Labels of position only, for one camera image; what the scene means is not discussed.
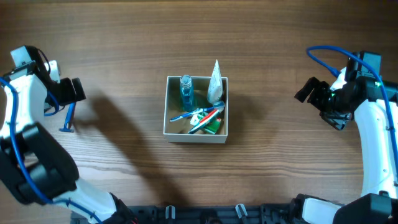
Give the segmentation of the red teal toothpaste tube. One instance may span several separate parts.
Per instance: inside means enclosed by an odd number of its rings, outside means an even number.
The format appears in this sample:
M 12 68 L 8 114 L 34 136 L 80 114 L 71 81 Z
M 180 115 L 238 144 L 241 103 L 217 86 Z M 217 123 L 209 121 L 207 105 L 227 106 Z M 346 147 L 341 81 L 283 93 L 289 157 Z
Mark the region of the red teal toothpaste tube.
M 214 109 L 211 113 L 206 115 L 196 126 L 189 130 L 188 134 L 195 134 L 201 128 L 204 128 L 208 123 L 213 121 L 221 111 L 219 109 Z

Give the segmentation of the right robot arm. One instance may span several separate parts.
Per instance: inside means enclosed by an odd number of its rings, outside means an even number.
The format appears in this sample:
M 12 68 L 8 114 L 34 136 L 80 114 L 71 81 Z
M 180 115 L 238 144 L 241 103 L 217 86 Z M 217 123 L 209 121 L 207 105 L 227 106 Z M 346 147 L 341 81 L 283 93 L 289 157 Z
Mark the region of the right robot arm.
M 309 195 L 290 203 L 289 222 L 302 223 L 397 223 L 397 84 L 379 74 L 381 56 L 339 47 L 319 45 L 348 57 L 338 70 L 307 55 L 336 77 L 329 85 L 309 78 L 295 98 L 316 107 L 320 117 L 337 130 L 355 121 L 361 140 L 363 186 L 360 198 L 346 205 Z

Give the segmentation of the white lotion tube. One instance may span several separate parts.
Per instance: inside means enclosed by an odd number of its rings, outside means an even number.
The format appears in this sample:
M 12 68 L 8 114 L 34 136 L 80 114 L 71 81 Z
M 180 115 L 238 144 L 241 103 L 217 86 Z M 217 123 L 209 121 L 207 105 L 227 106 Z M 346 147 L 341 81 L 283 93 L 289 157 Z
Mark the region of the white lotion tube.
M 219 101 L 223 94 L 223 82 L 221 77 L 221 70 L 218 61 L 216 60 L 213 72 L 208 86 L 207 100 L 214 104 Z

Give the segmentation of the blue disposable razor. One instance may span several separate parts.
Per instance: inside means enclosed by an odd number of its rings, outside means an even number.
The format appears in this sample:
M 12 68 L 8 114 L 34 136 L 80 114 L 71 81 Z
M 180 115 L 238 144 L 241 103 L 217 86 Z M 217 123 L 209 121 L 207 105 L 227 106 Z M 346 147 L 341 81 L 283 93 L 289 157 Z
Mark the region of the blue disposable razor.
M 68 112 L 65 117 L 65 122 L 62 128 L 59 129 L 59 131 L 64 132 L 64 133 L 73 133 L 74 130 L 72 129 L 72 120 L 74 117 L 75 113 L 75 108 L 76 108 L 76 103 L 71 103 L 68 107 Z

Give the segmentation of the blue mouthwash bottle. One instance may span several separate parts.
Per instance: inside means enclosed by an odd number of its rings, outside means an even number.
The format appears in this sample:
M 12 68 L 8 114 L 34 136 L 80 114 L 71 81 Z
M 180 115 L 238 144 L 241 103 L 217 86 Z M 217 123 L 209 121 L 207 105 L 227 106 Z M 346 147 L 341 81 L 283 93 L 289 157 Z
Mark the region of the blue mouthwash bottle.
M 190 75 L 183 75 L 180 78 L 180 96 L 183 109 L 187 112 L 193 111 L 195 107 L 194 86 Z

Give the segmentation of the blue white toothbrush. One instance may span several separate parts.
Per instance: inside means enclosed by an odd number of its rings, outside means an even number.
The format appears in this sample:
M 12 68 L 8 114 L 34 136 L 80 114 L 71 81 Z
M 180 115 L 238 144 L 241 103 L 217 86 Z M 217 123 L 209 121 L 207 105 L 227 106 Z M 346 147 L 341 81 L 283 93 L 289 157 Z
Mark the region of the blue white toothbrush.
M 175 121 L 178 121 L 178 120 L 183 119 L 183 118 L 191 117 L 191 116 L 193 116 L 193 115 L 195 115 L 195 114 L 198 114 L 198 113 L 211 112 L 211 111 L 213 111 L 213 110 L 215 110 L 215 109 L 221 109 L 221 110 L 223 110 L 223 109 L 225 108 L 225 106 L 226 106 L 226 105 L 225 105 L 225 102 L 224 102 L 224 101 L 217 101 L 216 103 L 213 104 L 212 107 L 209 107 L 209 108 L 199 108 L 199 109 L 193 110 L 193 111 L 191 111 L 191 112 L 188 112 L 188 113 L 181 114 L 181 115 L 179 115 L 179 116 L 170 118 L 169 121 L 170 121 L 170 122 L 175 122 Z

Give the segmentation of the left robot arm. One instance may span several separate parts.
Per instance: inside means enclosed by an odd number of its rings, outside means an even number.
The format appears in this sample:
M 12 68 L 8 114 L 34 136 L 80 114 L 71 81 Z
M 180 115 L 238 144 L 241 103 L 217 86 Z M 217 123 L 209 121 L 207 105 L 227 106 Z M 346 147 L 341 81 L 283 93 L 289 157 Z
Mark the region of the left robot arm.
M 60 78 L 56 62 L 22 45 L 11 51 L 14 69 L 1 77 L 6 113 L 1 128 L 1 181 L 24 204 L 54 205 L 88 223 L 137 223 L 135 214 L 112 193 L 83 180 L 75 161 L 43 126 L 51 116 L 86 98 L 79 78 Z

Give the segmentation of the green white soap box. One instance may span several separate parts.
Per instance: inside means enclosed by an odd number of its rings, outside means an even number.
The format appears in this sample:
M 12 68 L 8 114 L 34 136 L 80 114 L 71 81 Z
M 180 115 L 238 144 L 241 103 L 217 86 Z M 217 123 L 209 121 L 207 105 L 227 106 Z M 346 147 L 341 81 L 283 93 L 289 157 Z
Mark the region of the green white soap box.
M 190 124 L 192 126 L 196 126 L 207 114 L 208 114 L 207 112 L 201 112 L 201 113 L 193 115 L 190 120 Z M 208 123 L 206 126 L 201 128 L 201 131 L 204 131 L 208 134 L 216 134 L 221 126 L 221 121 L 222 121 L 221 118 L 215 118 L 210 123 Z

